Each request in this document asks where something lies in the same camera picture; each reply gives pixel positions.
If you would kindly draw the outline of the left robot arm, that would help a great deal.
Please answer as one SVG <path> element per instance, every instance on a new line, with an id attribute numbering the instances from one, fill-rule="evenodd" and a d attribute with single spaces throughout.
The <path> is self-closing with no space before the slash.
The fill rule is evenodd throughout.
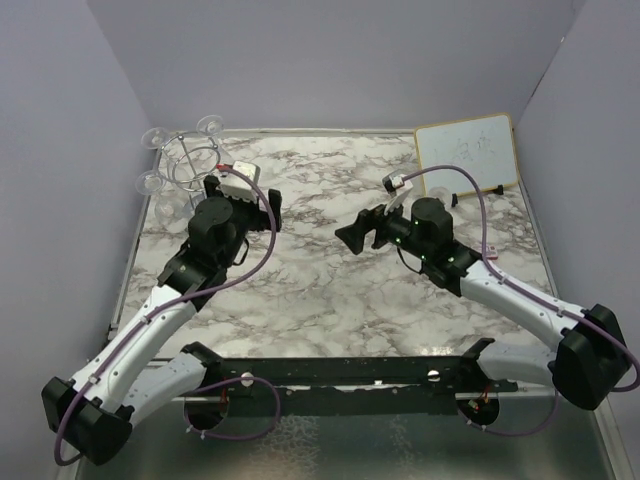
<path id="1" fill-rule="evenodd" d="M 57 465 L 80 458 L 102 465 L 138 424 L 175 397 L 210 394 L 220 385 L 220 369 L 192 353 L 180 353 L 152 372 L 146 367 L 213 295 L 261 269 L 256 264 L 234 280 L 227 278 L 247 234 L 267 230 L 275 236 L 281 229 L 281 192 L 262 191 L 253 176 L 223 170 L 221 178 L 206 177 L 206 195 L 188 222 L 187 239 L 125 328 L 70 379 L 54 377 L 43 388 Z"/>

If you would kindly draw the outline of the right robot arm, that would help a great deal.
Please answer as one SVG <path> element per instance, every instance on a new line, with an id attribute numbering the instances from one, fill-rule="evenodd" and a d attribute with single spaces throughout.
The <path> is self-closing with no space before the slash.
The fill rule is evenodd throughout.
<path id="1" fill-rule="evenodd" d="M 387 244 L 421 262 L 420 274 L 450 293 L 480 303 L 528 330 L 542 351 L 521 360 L 506 359 L 506 348 L 495 344 L 459 367 L 461 383 L 481 391 L 494 379 L 522 379 L 547 384 L 570 403 L 596 409 L 629 371 L 624 338 L 609 308 L 566 303 L 498 270 L 480 252 L 460 243 L 453 218 L 435 198 L 421 198 L 408 216 L 402 207 L 380 204 L 360 211 L 356 220 L 336 230 L 336 236 L 358 255 L 368 233 L 373 248 Z"/>

